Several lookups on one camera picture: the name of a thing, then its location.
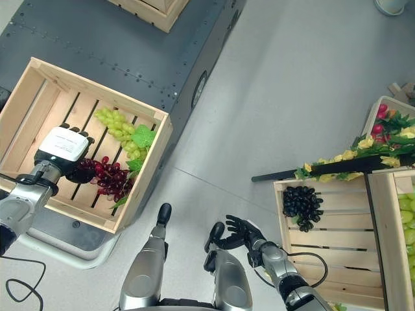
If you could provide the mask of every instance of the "gray floor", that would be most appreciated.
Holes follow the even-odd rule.
[[[18,3],[2,1],[0,27]],[[414,5],[389,18],[371,0],[249,0],[147,208],[108,261],[80,271],[18,243],[8,254],[47,263],[38,288],[46,311],[112,310],[148,223],[170,202],[162,296],[210,301],[213,278],[202,269],[210,227],[232,213],[280,241],[271,183],[250,177],[347,148],[387,85],[415,79],[414,27]],[[234,253],[246,267],[254,310],[284,310],[248,267],[245,251]],[[0,283],[34,282],[39,271],[2,261]],[[35,297],[17,305],[0,290],[0,300],[2,310],[37,310]]]

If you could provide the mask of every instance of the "dark gray platform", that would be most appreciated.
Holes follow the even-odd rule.
[[[166,34],[107,0],[25,0],[0,35],[0,86],[11,91],[33,56],[170,113],[173,134],[143,207],[245,2],[190,0]],[[33,227],[84,251],[107,240],[74,221],[42,209]]]

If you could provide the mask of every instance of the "wooden box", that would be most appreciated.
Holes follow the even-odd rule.
[[[81,222],[115,233],[130,223],[161,159],[172,132],[169,114],[118,93],[91,80],[32,58],[0,114],[0,171],[10,175],[29,173],[33,157],[50,129],[66,122],[89,133],[95,143],[86,157],[108,156],[127,169],[120,142],[107,133],[93,112],[118,108],[127,119],[157,131],[128,201],[112,216],[114,202],[97,196],[97,186],[78,186],[62,177],[59,193],[46,207]],[[14,183],[0,179],[10,191]]]
[[[369,175],[389,310],[414,311],[398,194],[413,193],[415,170]]]
[[[321,220],[303,233],[283,215],[283,191],[287,186],[308,186],[324,199]],[[282,247],[289,253],[317,253],[327,262],[329,273],[316,289],[324,299],[371,309],[383,309],[383,287],[374,228],[363,178],[353,181],[284,180],[274,182]],[[289,257],[309,284],[324,273],[321,262],[311,256]]]
[[[389,109],[398,110],[402,116],[409,115],[410,119],[415,118],[415,107],[409,106],[408,104],[404,104],[392,97],[382,96],[375,104],[373,104],[368,119],[366,120],[366,124],[364,125],[362,135],[366,134],[366,137],[369,137],[372,128],[375,125],[377,111],[379,110],[379,106],[381,104],[388,105]]]
[[[109,0],[169,33],[189,0]]]

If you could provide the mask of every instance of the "black wire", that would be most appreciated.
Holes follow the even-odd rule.
[[[264,279],[260,274],[259,274],[259,272],[257,271],[257,270],[255,270],[254,269],[254,271],[255,271],[255,273],[256,273],[256,275],[258,275],[258,277],[266,284],[266,285],[269,285],[269,286],[271,286],[272,288],[275,288],[275,286],[274,285],[272,285],[271,283],[269,283],[266,279]]]
[[[282,248],[282,250],[287,254],[287,256],[300,256],[300,255],[308,255],[308,256],[314,256],[317,257],[318,259],[321,260],[323,266],[324,266],[324,274],[323,277],[318,281],[315,282],[313,285],[310,285],[311,287],[317,287],[318,285],[322,284],[326,278],[327,278],[327,274],[329,273],[329,267],[327,266],[326,262],[324,261],[323,257],[321,257],[320,255],[317,255],[315,253],[309,253],[309,252],[301,252],[301,253],[287,253],[287,251],[285,251],[285,249]],[[254,270],[256,275],[267,285],[275,288],[274,285],[272,285],[271,283],[269,283],[267,280],[265,280],[259,273],[257,270]]]
[[[41,264],[42,266],[43,266],[43,271],[42,271],[42,273],[41,273],[41,275],[40,275],[40,277],[39,277],[39,280],[38,280],[38,282],[36,283],[36,285],[35,286],[31,286],[31,285],[29,285],[29,284],[27,284],[26,282],[23,282],[23,281],[21,281],[21,280],[18,280],[18,279],[8,279],[7,281],[6,281],[6,291],[7,291],[7,293],[8,293],[8,295],[10,296],[10,298],[12,298],[15,302],[17,302],[17,303],[22,303],[22,302],[24,302],[30,295],[32,295],[32,294],[34,294],[38,299],[39,299],[39,304],[40,304],[40,306],[39,306],[39,311],[42,311],[43,310],[43,298],[42,298],[42,296],[36,291],[36,288],[38,287],[38,285],[39,285],[39,283],[40,283],[40,281],[43,279],[43,276],[45,275],[45,272],[46,272],[46,264],[44,263],[44,262],[42,262],[42,261],[37,261],[37,260],[31,260],[31,259],[21,259],[21,258],[15,258],[15,257],[7,257],[7,256],[0,256],[0,258],[3,258],[3,259],[9,259],[9,260],[16,260],[16,261],[24,261],[24,262],[34,262],[34,263],[36,263],[36,264]],[[24,287],[26,287],[28,290],[30,290],[30,292],[24,297],[24,298],[22,298],[22,299],[17,299],[14,295],[13,295],[13,293],[12,293],[12,291],[10,290],[10,283],[11,282],[15,282],[15,283],[18,283],[18,284],[20,284],[20,285],[23,285]]]
[[[287,253],[287,255],[288,256],[308,255],[308,256],[314,256],[314,257],[320,259],[320,261],[322,262],[322,264],[324,266],[324,274],[323,274],[323,277],[318,282],[315,282],[313,285],[310,285],[310,286],[313,287],[313,288],[314,287],[317,287],[318,285],[322,284],[326,280],[327,274],[329,274],[329,267],[327,267],[326,262],[324,261],[323,257],[321,257],[320,255],[317,255],[315,253],[309,253],[309,252],[306,252],[306,251],[302,251],[301,253],[291,253],[291,254]]]

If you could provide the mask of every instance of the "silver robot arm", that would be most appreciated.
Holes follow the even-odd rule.
[[[37,210],[56,195],[60,177],[77,181],[74,171],[93,139],[86,132],[78,133],[78,128],[68,128],[63,124],[51,130],[34,156],[35,166],[30,174],[9,178],[16,186],[0,200],[0,255],[29,230]]]
[[[228,231],[232,235],[220,240],[214,238],[216,245],[222,249],[232,249],[245,245],[248,261],[255,268],[264,267],[270,275],[275,289],[281,295],[289,311],[332,311],[318,292],[307,284],[288,260],[286,252],[269,242],[260,230],[246,220],[226,215]]]

